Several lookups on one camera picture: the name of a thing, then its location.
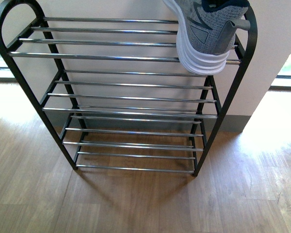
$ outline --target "chrome bar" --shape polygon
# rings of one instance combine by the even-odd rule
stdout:
[[[194,157],[176,157],[176,156],[157,156],[157,155],[136,155],[136,154],[110,154],[110,153],[94,153],[94,152],[82,152],[78,154],[83,155],[98,155],[98,156],[114,156],[114,157],[128,157],[128,158],[152,158],[152,159],[182,159],[182,160],[194,160]]]
[[[174,99],[174,98],[151,98],[151,97],[128,97],[128,96],[91,96],[76,94],[54,94],[48,93],[51,97],[64,98],[92,98],[103,100],[146,100],[146,101],[166,101],[166,102],[187,102],[187,103],[216,103],[216,100],[192,100],[192,99]]]
[[[128,167],[115,167],[115,166],[79,165],[79,164],[76,164],[76,166],[82,167],[82,168],[119,169],[119,170],[132,170],[132,171],[159,171],[159,172],[174,172],[174,173],[189,173],[189,174],[194,173],[194,171],[184,171],[184,170],[145,169],[145,168],[128,168]]]
[[[69,17],[44,17],[45,21],[57,22],[98,22],[98,23],[167,23],[178,24],[177,20],[161,19],[121,19],[121,18],[69,18]]]
[[[64,70],[65,73],[82,73],[82,74],[115,74],[115,75],[153,75],[153,76],[174,76],[174,77],[198,77],[205,78],[205,75],[197,75],[191,73],[151,73],[151,72],[114,72],[102,70]]]
[[[134,112],[111,112],[111,111],[96,111],[96,110],[83,110],[83,109],[65,109],[65,108],[42,108],[43,111],[58,111],[68,113],[83,113],[83,114],[109,114],[109,115],[132,115],[132,116],[152,116],[152,117],[182,117],[193,119],[217,119],[217,115],[209,114],[161,114],[161,113],[134,113]]]
[[[239,59],[227,59],[226,60],[226,64],[227,65],[240,65],[241,64],[241,60]]]
[[[180,151],[199,151],[203,149],[195,149],[182,146],[168,145],[152,145],[152,144],[134,144],[134,143],[106,143],[106,142],[63,142],[64,145],[90,146],[90,147],[112,147],[112,148],[136,148],[151,150],[180,150]]]
[[[54,40],[54,39],[19,39],[23,43],[38,43],[49,45],[102,45],[102,46],[150,46],[175,48],[175,43],[149,43],[149,42],[116,42],[116,41],[90,41],[90,40]]]
[[[140,107],[106,107],[106,106],[86,106],[78,105],[79,108],[101,108],[101,109],[128,109],[128,110],[143,110],[143,111],[170,111],[170,112],[192,112],[196,113],[195,110],[189,109],[172,109],[172,108],[140,108]]]
[[[139,131],[122,131],[122,130],[96,130],[96,129],[75,129],[66,128],[68,131],[87,132],[87,133],[116,133],[116,134],[134,134],[149,136],[170,136],[170,137],[202,137],[202,134],[191,133],[156,133],[156,132],[139,132]]]
[[[139,121],[139,122],[162,122],[162,123],[195,124],[195,125],[199,125],[201,123],[201,121],[189,121],[189,120],[133,119],[133,118],[118,118],[118,117],[103,117],[103,116],[72,116],[71,118],[87,119],[87,120],[121,120],[121,121]]]
[[[95,85],[95,86],[121,86],[121,87],[153,87],[153,88],[174,88],[174,89],[194,89],[194,90],[211,90],[211,86],[188,86],[188,85],[154,85],[154,84],[129,84],[129,83],[92,83],[92,82],[71,82],[56,81],[60,84],[70,85]]]
[[[166,145],[166,144],[144,144],[144,143],[123,143],[123,142],[93,142],[93,141],[81,141],[81,143],[102,143],[104,145],[123,145],[123,146],[141,146],[141,147],[171,147],[171,148],[193,148],[193,146],[183,146],[183,145]]]
[[[177,57],[107,56],[107,55],[84,55],[84,54],[62,54],[62,53],[41,53],[41,52],[10,52],[9,55],[11,57],[33,57],[33,58],[54,58],[54,59],[179,62],[179,59]]]
[[[177,35],[177,31],[164,30],[124,30],[124,29],[102,29],[102,28],[44,28],[31,27],[36,32],[61,32],[61,33],[134,33],[134,34],[164,34]]]

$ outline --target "white wall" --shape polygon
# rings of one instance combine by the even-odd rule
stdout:
[[[53,17],[112,17],[112,18],[153,18],[153,19],[176,19],[172,13],[165,7],[164,3],[161,0],[38,0],[46,16]],[[287,57],[291,53],[291,0],[281,1],[281,0],[250,0],[251,5],[256,13],[258,29],[259,29],[259,38],[258,45],[256,49],[255,56],[250,64],[250,67],[244,77],[244,80],[240,86],[240,89],[232,103],[232,106],[228,112],[229,115],[242,115],[250,116],[253,114],[260,100],[270,87],[272,81],[276,77],[277,73],[280,71]],[[28,17],[29,13],[22,14],[22,19]],[[12,19],[14,22],[11,24],[6,32],[11,34],[11,31],[17,28],[17,25],[20,23],[16,19]],[[166,25],[163,25],[163,28],[160,29],[170,29]],[[65,48],[59,47],[63,52],[76,52],[81,53],[85,52],[91,54],[93,48],[86,47],[84,49],[81,47],[74,47],[72,50],[66,50]],[[102,53],[112,53],[114,49],[107,51],[101,49]],[[127,50],[120,49],[118,51],[120,54],[130,54],[130,55],[161,55],[161,56],[173,56],[175,51],[172,49],[168,50]],[[27,67],[32,68],[33,65],[29,65],[27,62],[21,61],[20,63]],[[34,71],[29,71],[29,74],[32,76],[42,76],[39,80],[33,80],[32,83],[35,85],[35,90],[37,95],[40,96],[43,91],[41,88],[43,84],[47,83],[45,79],[48,79],[47,76],[50,73],[54,73],[55,69],[51,68],[51,71],[46,71],[43,67],[46,64],[46,61],[40,62],[39,70],[43,72],[37,72],[37,69]],[[92,67],[93,63],[89,61],[76,61],[71,60],[65,63],[68,67]],[[126,70],[133,67],[136,70],[177,70],[184,71],[181,66],[175,64],[155,64],[148,63],[145,64],[146,67],[140,67],[136,63],[125,63],[116,67],[114,63],[109,63],[106,65],[108,67]],[[215,77],[218,87],[218,92],[223,101],[228,92],[228,88],[232,82],[232,77],[236,72],[235,66],[226,66],[225,70],[222,71],[219,75]],[[146,83],[159,83],[159,79],[149,78],[144,79],[142,82]],[[171,83],[176,84],[179,82],[179,79],[171,78]],[[186,84],[198,84],[198,81],[195,83],[187,83],[186,79],[181,80],[180,82]],[[88,89],[87,94],[93,92],[94,89]],[[105,90],[95,89],[95,92],[102,93]],[[181,96],[179,92],[166,93],[172,96]],[[212,113],[213,109],[206,109],[209,113]]]

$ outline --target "shoe rack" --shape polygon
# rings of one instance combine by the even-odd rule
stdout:
[[[26,28],[21,31],[19,35],[9,45],[5,45],[2,38],[2,26],[4,20],[10,10],[19,4],[26,4],[32,8],[36,18]],[[233,98],[237,92],[237,89],[243,79],[243,76],[249,66],[252,56],[255,51],[257,42],[257,23],[254,12],[249,7],[245,18],[250,21],[251,28],[248,31],[248,37],[246,42],[246,48],[242,46],[239,38],[236,37],[235,46],[233,47],[233,53],[236,54],[237,59],[227,60],[227,65],[238,66],[237,73],[230,86],[228,95],[223,103],[219,100],[217,87],[215,84],[215,78],[213,76],[197,76],[188,72],[153,72],[147,70],[148,65],[144,63],[151,62],[152,64],[165,64],[165,63],[179,63],[177,57],[166,56],[122,56],[118,54],[104,55],[93,53],[95,55],[88,54],[68,54],[59,52],[58,46],[61,47],[75,46],[75,45],[87,45],[101,47],[156,47],[156,48],[174,48],[176,47],[174,42],[157,42],[159,35],[172,36],[177,31],[166,30],[127,30],[127,25],[131,24],[143,24],[150,28],[151,25],[164,24],[164,25],[177,25],[175,20],[144,20],[144,19],[111,19],[111,18],[62,18],[62,17],[46,17],[42,8],[35,0],[5,0],[0,5],[0,54],[4,58],[8,67],[12,71],[13,75],[17,79],[21,88],[24,90],[28,99],[34,106],[35,110],[41,117],[45,126],[49,130],[50,134],[54,138],[58,147],[66,157],[74,170],[78,168],[105,168],[105,169],[119,169],[119,170],[141,170],[141,171],[159,171],[159,172],[176,172],[176,173],[188,173],[193,176],[197,176],[205,159],[209,153],[211,145],[219,131],[219,128],[226,116],[226,113],[233,101]],[[49,27],[49,22],[66,22],[67,27]],[[86,23],[115,23],[123,25],[123,29],[104,29],[104,28],[76,28],[77,22]],[[32,34],[36,32],[42,32],[43,38],[32,39]],[[56,38],[56,33],[66,32],[76,35],[76,39],[62,39]],[[156,38],[154,42],[131,42],[131,41],[111,41],[111,40],[82,40],[80,36],[82,33],[96,34],[118,34],[121,35],[152,35]],[[32,46],[38,46],[44,44],[48,47],[49,52],[32,52],[32,51],[19,51],[24,44],[30,44]],[[48,84],[46,91],[41,99],[38,99],[32,86],[26,80],[26,75],[17,66],[15,58],[21,57],[22,59],[44,58],[53,61],[57,67],[57,73],[52,78],[52,81]],[[65,60],[92,60],[97,61],[113,61],[113,62],[134,62],[136,67],[144,67],[143,71],[136,71],[135,66],[131,70],[114,70],[112,67],[109,69],[66,69],[64,66]],[[118,77],[117,82],[108,82],[108,78],[103,81],[84,82],[81,78],[82,75],[93,76],[104,75],[105,77]],[[121,77],[137,77],[138,83],[125,83],[121,82]],[[158,77],[161,84],[148,84],[143,82],[147,78]],[[169,83],[169,79],[179,78],[201,79],[204,85],[183,85],[180,83]],[[61,86],[65,90],[63,93],[54,92],[54,90]],[[106,88],[106,90],[125,90],[129,89],[124,95],[117,95],[115,92],[87,95],[82,92],[83,88],[96,87]],[[151,93],[150,90],[162,90],[160,96],[143,96],[144,93]],[[196,93],[195,98],[175,98],[165,96],[166,90],[180,91],[181,93]],[[72,107],[63,108],[62,106],[48,106],[48,102],[65,98],[69,100]],[[82,100],[90,101],[90,104],[84,105]],[[101,104],[103,101],[109,101],[112,104]],[[178,104],[183,103],[184,106],[189,104],[190,108],[179,108]],[[205,105],[213,105],[216,114],[203,114]],[[49,118],[49,114],[65,114],[66,121],[63,124],[61,131],[55,130],[55,125]],[[205,123],[207,121],[215,121],[214,127],[209,135],[206,135]],[[181,131],[162,131],[153,129],[143,129],[140,127],[137,130],[129,129],[127,127],[121,127],[121,125],[138,125],[151,124],[164,126],[165,124],[181,125],[190,129],[187,132]],[[106,125],[118,125],[119,127],[106,127]],[[71,140],[67,135],[71,133],[78,133],[80,138],[78,140]],[[107,137],[108,141],[104,140],[102,135],[114,135],[117,137],[131,138],[132,141],[112,141],[112,136]],[[135,143],[136,137],[145,137],[144,143]],[[185,139],[186,144],[181,143],[181,140],[168,140],[169,138]],[[140,163],[137,167],[131,166],[138,163],[129,163],[129,166],[112,166],[110,163],[96,163],[90,162],[90,158],[104,157],[108,159],[116,157],[120,160],[157,160],[168,161],[168,163],[179,163],[185,161],[186,167],[183,169],[169,169],[163,167],[163,162],[159,163],[158,167],[140,167]]]

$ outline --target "metal rod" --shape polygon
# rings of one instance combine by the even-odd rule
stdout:
[[[166,23],[178,24],[177,20],[160,19],[121,19],[121,18],[76,18],[76,17],[44,17],[45,21],[57,22],[98,22],[98,23]]]
[[[90,41],[90,40],[48,40],[20,38],[22,43],[38,43],[52,45],[100,45],[100,46],[149,46],[175,48],[175,43],[150,43],[150,42],[120,42],[120,41]]]
[[[192,100],[192,99],[174,99],[174,98],[152,98],[152,97],[128,97],[128,96],[91,96],[91,95],[76,95],[76,94],[55,94],[48,93],[52,97],[64,98],[92,98],[103,100],[146,100],[146,101],[165,101],[165,102],[187,102],[187,103],[215,103],[215,100]]]
[[[31,27],[38,32],[61,32],[61,33],[134,33],[134,34],[164,34],[177,35],[177,31],[164,30],[124,30],[124,29],[101,29],[101,28],[46,28]]]
[[[121,86],[121,87],[152,87],[152,88],[174,88],[174,89],[194,89],[194,90],[212,89],[211,86],[189,86],[189,85],[154,85],[154,84],[93,83],[93,82],[65,82],[65,81],[56,81],[56,83],[60,83],[60,84],[70,84],[70,85]]]
[[[72,116],[76,119],[87,120],[121,120],[121,121],[139,121],[139,122],[162,122],[162,123],[177,123],[177,124],[200,124],[200,121],[189,120],[156,120],[156,119],[133,119],[133,118],[118,118],[118,117],[103,117],[103,116]]]
[[[86,132],[82,132],[81,137],[80,137],[80,142],[82,142],[84,140],[86,134],[87,134]],[[73,161],[75,163],[77,163],[77,160],[79,158],[79,152],[80,152],[81,148],[82,148],[82,146],[79,145],[78,148],[77,148],[77,150],[76,150],[76,153],[75,153],[74,158],[73,158]]]
[[[33,31],[31,30],[32,26],[40,26],[41,21],[37,18],[34,19],[23,31],[21,31],[8,45],[7,51],[16,51],[21,45],[21,41],[19,41],[20,37],[28,38],[32,35]]]
[[[77,164],[77,167],[100,168],[100,169],[119,169],[119,170],[132,170],[132,171],[159,171],[159,172],[174,172],[174,173],[189,173],[189,174],[194,173],[194,171],[184,171],[184,170],[145,169],[145,168],[128,168],[128,167],[78,165],[78,164]]]
[[[140,108],[140,107],[117,107],[117,106],[87,106],[78,105],[79,108],[101,108],[101,109],[129,109],[129,110],[143,110],[143,111],[170,111],[170,112],[192,112],[196,113],[196,110],[190,109],[175,109],[175,108]]]
[[[194,149],[183,146],[173,145],[152,145],[152,144],[134,144],[134,143],[106,143],[106,142],[63,142],[64,145],[75,146],[90,146],[90,147],[112,147],[112,148],[136,148],[136,149],[151,149],[151,150],[179,150],[179,151],[199,151],[203,149]]]
[[[67,117],[67,120],[65,121],[64,123],[64,126],[62,128],[62,132],[60,133],[59,137],[61,139],[61,141],[64,140],[65,136],[66,136],[66,133],[67,133],[67,130],[66,128],[70,126],[70,123],[72,121],[72,116],[74,115],[74,113],[69,113],[68,117]]]
[[[149,76],[174,76],[174,77],[198,77],[205,78],[205,75],[197,75],[191,73],[152,73],[152,72],[115,72],[102,70],[64,70],[65,73],[81,73],[81,74],[114,74],[114,75],[149,75]]]
[[[156,156],[156,155],[136,155],[136,154],[110,154],[110,153],[93,153],[93,152],[78,152],[82,155],[97,155],[97,156],[114,156],[114,157],[128,157],[128,158],[152,158],[152,159],[181,159],[194,160],[194,157],[175,157],[175,156]]]
[[[107,56],[84,55],[42,52],[10,52],[11,57],[53,58],[53,59],[85,59],[85,60],[110,60],[110,61],[143,61],[143,62],[179,62],[177,57],[137,57],[137,56]],[[227,59],[228,65],[239,65],[241,60]]]
[[[166,145],[166,144],[145,144],[145,143],[123,143],[123,142],[93,142],[93,141],[81,141],[82,143],[103,143],[104,145],[123,145],[123,146],[141,146],[141,147],[171,147],[171,148],[193,148],[193,146],[184,145]]]
[[[115,134],[134,134],[149,136],[170,136],[170,137],[202,137],[202,134],[190,133],[155,133],[155,132],[139,132],[139,131],[121,131],[121,130],[96,130],[96,129],[76,129],[66,128],[68,131],[88,132],[88,133],[115,133]]]
[[[54,76],[52,82],[49,84],[46,92],[44,93],[42,99],[40,100],[40,105],[42,108],[47,104],[47,101],[50,98],[48,93],[53,92],[53,90],[55,89],[55,87],[57,85],[56,81],[59,80],[62,77],[62,75],[63,75],[63,72],[61,70],[58,70],[56,75]]]
[[[196,114],[160,114],[160,113],[133,113],[133,112],[111,112],[111,111],[96,111],[83,109],[65,109],[65,108],[43,108],[43,111],[58,111],[68,113],[89,113],[89,114],[110,114],[110,115],[132,115],[132,116],[152,116],[152,117],[182,117],[182,118],[200,118],[200,119],[217,119],[217,115],[196,115]]]

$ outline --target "sunlight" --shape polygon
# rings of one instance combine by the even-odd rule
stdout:
[[[31,121],[36,112],[16,83],[0,84],[0,119],[9,123]]]

